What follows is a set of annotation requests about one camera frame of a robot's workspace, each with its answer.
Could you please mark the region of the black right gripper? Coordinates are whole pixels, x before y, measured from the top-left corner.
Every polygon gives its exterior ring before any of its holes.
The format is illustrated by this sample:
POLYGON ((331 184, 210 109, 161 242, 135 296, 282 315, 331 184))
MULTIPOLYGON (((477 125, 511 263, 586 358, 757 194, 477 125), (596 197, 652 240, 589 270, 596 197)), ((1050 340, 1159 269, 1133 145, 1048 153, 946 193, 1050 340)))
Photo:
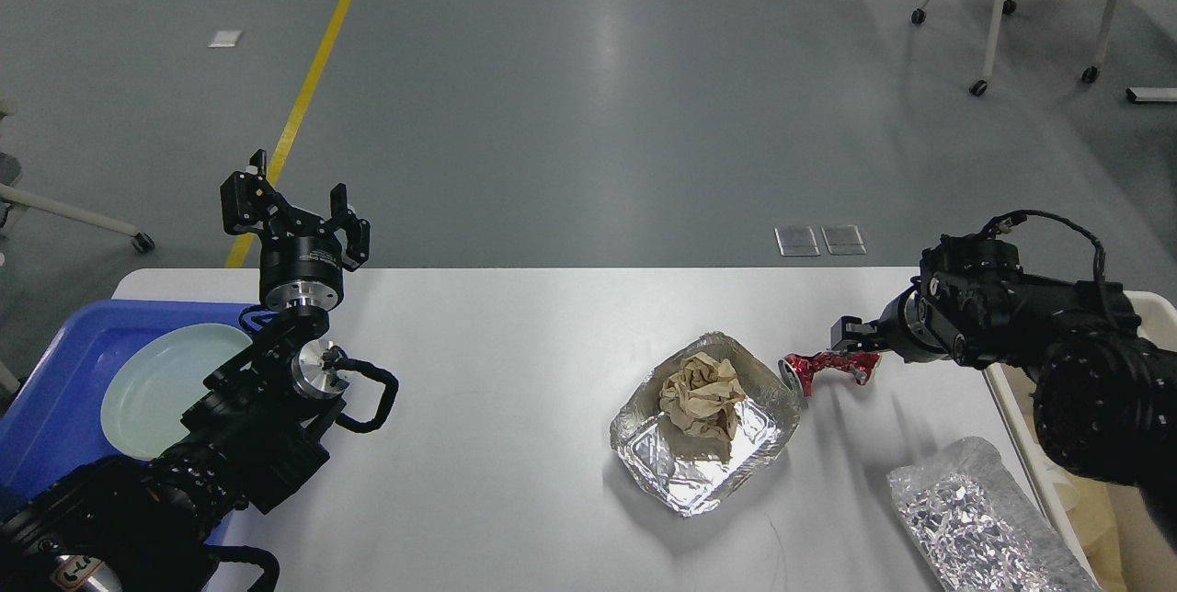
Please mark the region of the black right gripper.
POLYGON ((849 355, 892 350, 904 362, 933 362, 947 359, 946 350, 920 320, 918 290, 907 287, 887 302, 877 320, 842 315, 829 330, 829 350, 849 355))

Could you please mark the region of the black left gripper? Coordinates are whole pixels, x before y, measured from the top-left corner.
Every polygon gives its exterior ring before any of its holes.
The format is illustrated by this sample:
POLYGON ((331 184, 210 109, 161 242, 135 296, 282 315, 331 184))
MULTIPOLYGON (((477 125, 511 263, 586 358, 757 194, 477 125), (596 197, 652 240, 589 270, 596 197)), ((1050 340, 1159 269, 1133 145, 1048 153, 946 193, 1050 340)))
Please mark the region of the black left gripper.
POLYGON ((350 207, 348 186, 330 191, 330 219, 294 207, 268 181, 268 153, 253 152, 246 169, 220 186, 220 218, 228 235, 260 237, 259 302, 272 312, 291 302, 332 311, 344 300, 343 273, 370 261, 371 224, 350 207), (344 244, 333 233, 343 232, 344 244))

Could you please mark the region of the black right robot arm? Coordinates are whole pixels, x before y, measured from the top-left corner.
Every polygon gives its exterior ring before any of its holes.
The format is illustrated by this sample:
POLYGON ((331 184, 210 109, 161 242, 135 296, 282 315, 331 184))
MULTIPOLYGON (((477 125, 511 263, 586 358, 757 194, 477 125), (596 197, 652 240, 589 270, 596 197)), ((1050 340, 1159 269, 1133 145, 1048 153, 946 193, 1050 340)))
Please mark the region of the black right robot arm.
POLYGON ((1096 483, 1139 491, 1169 545, 1176 528, 1176 355, 1145 337, 1121 282, 1105 277, 1092 232, 1091 278, 1029 274, 1000 237, 1035 217, 1017 209, 923 250, 918 274, 877 319, 842 315, 832 350, 891 350, 906 362, 967 370, 1005 362, 1035 384, 1035 434, 1048 459, 1096 483))

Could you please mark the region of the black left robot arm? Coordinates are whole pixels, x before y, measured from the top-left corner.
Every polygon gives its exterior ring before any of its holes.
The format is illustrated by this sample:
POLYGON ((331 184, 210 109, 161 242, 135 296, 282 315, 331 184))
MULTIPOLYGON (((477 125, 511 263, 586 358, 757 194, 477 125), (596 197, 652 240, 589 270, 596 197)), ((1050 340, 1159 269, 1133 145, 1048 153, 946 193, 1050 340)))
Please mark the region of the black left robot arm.
POLYGON ((330 214, 290 204, 268 181, 268 154, 220 186, 222 228, 261 244, 259 302, 270 319, 202 380, 186 433, 148 463, 108 455, 72 470, 4 520, 5 591, 201 591, 224 563, 253 565, 273 591, 268 550, 210 543, 224 518, 268 513, 328 461, 321 437, 383 428, 399 383, 388 370, 324 345, 343 275, 370 258, 370 221, 343 182, 330 214))

